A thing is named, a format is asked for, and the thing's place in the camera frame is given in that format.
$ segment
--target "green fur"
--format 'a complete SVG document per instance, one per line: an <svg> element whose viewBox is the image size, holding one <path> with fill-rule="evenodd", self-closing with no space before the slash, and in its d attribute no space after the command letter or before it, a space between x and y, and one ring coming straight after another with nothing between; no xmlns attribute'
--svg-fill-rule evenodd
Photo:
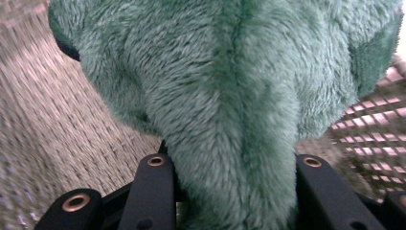
<svg viewBox="0 0 406 230"><path fill-rule="evenodd" d="M53 0L50 11L111 112L166 139L190 201L181 227L237 230L292 225L294 145L384 75L400 4Z"/></svg>

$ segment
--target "fur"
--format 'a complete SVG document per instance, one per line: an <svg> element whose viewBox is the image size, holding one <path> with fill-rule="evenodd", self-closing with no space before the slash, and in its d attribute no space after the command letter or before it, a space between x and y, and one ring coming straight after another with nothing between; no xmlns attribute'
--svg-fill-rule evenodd
<svg viewBox="0 0 406 230"><path fill-rule="evenodd" d="M286 229L294 145L389 66L400 0L52 0L118 119L167 141L184 229Z"/></svg>

